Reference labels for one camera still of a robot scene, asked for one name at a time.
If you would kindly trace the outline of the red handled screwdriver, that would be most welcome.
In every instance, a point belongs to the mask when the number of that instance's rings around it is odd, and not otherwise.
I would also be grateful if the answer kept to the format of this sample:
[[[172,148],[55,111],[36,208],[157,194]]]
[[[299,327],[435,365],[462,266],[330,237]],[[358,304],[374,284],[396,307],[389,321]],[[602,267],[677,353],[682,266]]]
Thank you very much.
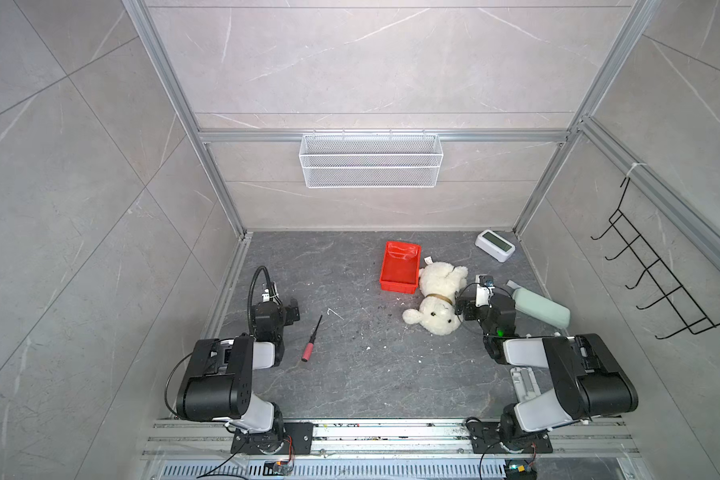
[[[310,360],[311,356],[312,356],[312,353],[313,353],[313,350],[314,350],[314,346],[315,346],[316,337],[317,337],[317,333],[318,333],[318,329],[319,329],[319,327],[320,327],[320,324],[321,324],[321,322],[322,322],[322,319],[323,319],[323,316],[320,316],[319,319],[318,319],[317,324],[315,325],[315,327],[314,327],[314,329],[313,329],[313,331],[312,331],[312,333],[311,333],[311,335],[310,335],[310,337],[309,337],[309,339],[308,339],[308,341],[307,341],[307,343],[306,343],[306,345],[305,345],[305,348],[304,348],[303,353],[302,353],[302,356],[301,356],[301,361],[302,361],[302,362],[308,362],[308,361]]]

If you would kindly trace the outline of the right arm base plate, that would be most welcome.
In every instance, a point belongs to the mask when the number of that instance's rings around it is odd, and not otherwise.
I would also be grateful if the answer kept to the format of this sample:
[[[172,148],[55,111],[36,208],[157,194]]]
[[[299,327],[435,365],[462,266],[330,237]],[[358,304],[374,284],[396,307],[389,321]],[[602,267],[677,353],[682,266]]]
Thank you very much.
[[[550,454],[553,447],[546,431],[524,432],[511,421],[464,421],[475,454]]]

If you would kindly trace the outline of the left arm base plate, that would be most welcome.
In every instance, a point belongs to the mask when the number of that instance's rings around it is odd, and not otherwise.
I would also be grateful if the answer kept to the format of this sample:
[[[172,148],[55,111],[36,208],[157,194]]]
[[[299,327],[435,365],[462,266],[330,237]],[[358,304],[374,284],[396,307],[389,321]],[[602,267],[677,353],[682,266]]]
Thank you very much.
[[[244,434],[236,429],[231,453],[249,455],[308,455],[311,452],[315,425],[311,422],[285,422],[266,433]]]

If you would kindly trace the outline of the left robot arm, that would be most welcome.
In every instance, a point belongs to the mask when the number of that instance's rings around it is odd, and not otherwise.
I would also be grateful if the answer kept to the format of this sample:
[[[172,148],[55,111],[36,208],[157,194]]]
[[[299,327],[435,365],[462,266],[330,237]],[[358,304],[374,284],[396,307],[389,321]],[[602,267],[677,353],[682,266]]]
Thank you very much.
[[[206,338],[178,364],[185,365],[173,400],[174,417],[191,422],[223,422],[259,441],[285,438],[280,408],[253,392],[253,372],[278,366],[285,354],[284,330],[300,320],[298,303],[286,305],[265,266],[254,271],[246,303],[248,331],[236,337]]]

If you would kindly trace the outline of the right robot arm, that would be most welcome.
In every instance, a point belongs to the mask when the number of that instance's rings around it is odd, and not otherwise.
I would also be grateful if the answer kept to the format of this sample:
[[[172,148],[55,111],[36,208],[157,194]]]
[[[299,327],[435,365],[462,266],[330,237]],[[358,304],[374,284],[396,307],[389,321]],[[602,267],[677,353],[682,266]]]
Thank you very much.
[[[498,364],[516,375],[523,369],[545,369],[552,387],[539,393],[521,384],[518,402],[504,408],[497,426],[498,444],[509,451],[533,445],[550,430],[636,410],[637,390],[597,334],[520,336],[516,316],[521,313],[558,329],[570,323],[568,308],[514,282],[506,290],[489,275],[471,283],[473,295],[461,290],[455,297],[457,318],[478,323],[483,345]]]

